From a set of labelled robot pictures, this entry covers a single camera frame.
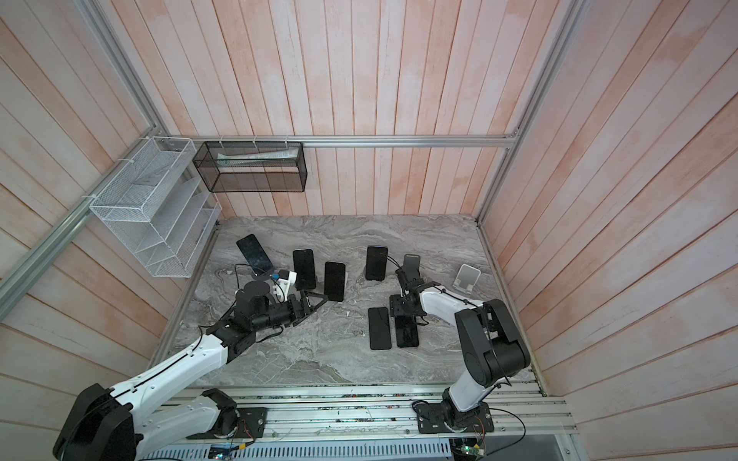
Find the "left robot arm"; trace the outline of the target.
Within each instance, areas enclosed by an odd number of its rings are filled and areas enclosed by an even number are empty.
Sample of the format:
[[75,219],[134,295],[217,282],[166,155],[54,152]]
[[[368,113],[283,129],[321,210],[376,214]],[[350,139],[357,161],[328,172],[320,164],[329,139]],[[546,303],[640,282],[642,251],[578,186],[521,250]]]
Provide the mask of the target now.
[[322,307],[327,296],[290,294],[249,282],[234,303],[182,351],[141,374],[105,388],[92,384],[73,403],[52,449],[58,460],[138,460],[188,436],[229,439],[238,431],[236,402],[216,388],[190,403],[162,408],[202,376],[238,358],[263,330],[282,333]]

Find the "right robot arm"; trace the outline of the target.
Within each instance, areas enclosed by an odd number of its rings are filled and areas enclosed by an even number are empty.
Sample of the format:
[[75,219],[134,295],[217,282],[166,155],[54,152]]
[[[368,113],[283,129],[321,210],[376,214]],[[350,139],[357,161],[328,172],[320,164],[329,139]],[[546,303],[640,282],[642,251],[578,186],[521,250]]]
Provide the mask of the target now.
[[439,403],[411,404],[422,434],[492,432],[484,399],[530,366],[530,351],[509,308],[499,299],[472,300],[436,282],[425,282],[415,269],[395,271],[401,293],[390,298],[390,313],[411,319],[432,315],[457,328],[465,366]]

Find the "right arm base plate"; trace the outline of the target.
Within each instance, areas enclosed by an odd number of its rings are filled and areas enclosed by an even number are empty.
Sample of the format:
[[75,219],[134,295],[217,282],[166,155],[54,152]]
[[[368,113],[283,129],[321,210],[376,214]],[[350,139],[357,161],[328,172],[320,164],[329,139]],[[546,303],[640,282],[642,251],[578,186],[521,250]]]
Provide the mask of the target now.
[[411,409],[416,414],[418,431],[421,434],[476,432],[484,435],[494,431],[493,420],[486,403],[481,403],[472,410],[460,412],[445,401],[442,403],[414,401]]

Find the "dark round phone stand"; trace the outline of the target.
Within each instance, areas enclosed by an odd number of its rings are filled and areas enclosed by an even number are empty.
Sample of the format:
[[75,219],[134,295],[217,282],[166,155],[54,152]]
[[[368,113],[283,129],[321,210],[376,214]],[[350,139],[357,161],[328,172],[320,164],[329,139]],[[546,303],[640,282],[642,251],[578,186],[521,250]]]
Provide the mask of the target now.
[[404,256],[402,268],[403,268],[404,273],[409,279],[413,280],[413,279],[421,278],[420,262],[421,262],[420,255],[406,254]]

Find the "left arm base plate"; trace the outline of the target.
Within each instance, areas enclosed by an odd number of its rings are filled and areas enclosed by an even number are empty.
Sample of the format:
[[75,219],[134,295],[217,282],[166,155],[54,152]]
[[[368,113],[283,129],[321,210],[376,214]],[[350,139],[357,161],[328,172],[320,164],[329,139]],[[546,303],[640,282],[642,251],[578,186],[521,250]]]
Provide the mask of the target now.
[[234,438],[247,441],[263,438],[267,414],[266,407],[238,407],[238,427]]

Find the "purple edged phone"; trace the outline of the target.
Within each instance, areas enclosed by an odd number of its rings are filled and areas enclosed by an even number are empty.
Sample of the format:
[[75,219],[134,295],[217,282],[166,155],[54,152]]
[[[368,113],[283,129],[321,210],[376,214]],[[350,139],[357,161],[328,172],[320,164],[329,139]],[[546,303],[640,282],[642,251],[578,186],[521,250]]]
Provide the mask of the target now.
[[395,332],[398,348],[417,348],[419,346],[418,326],[414,317],[396,316]]

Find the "green edged phone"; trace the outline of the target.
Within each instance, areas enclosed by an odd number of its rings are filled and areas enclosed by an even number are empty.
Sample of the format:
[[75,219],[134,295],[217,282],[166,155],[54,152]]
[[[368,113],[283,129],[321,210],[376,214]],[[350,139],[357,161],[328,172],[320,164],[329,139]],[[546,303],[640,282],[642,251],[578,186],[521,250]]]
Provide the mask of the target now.
[[297,274],[295,287],[297,290],[315,290],[317,278],[313,250],[295,250],[292,253],[294,272]]

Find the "blue edged phone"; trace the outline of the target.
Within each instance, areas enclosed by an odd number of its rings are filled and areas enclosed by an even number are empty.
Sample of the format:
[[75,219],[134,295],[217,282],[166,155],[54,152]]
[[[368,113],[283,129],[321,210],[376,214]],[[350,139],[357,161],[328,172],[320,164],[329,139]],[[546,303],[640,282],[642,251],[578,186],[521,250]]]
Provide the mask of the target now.
[[386,278],[386,265],[388,262],[388,249],[386,246],[368,246],[366,253],[365,278],[381,282]]

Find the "white folding phone stand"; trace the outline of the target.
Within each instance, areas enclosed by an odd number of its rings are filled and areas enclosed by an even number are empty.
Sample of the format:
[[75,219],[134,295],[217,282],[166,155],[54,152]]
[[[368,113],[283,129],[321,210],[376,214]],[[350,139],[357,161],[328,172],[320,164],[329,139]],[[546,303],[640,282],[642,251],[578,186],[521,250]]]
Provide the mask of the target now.
[[459,293],[471,295],[474,292],[481,274],[482,271],[480,269],[464,263],[459,268],[457,276],[455,276],[453,290]]

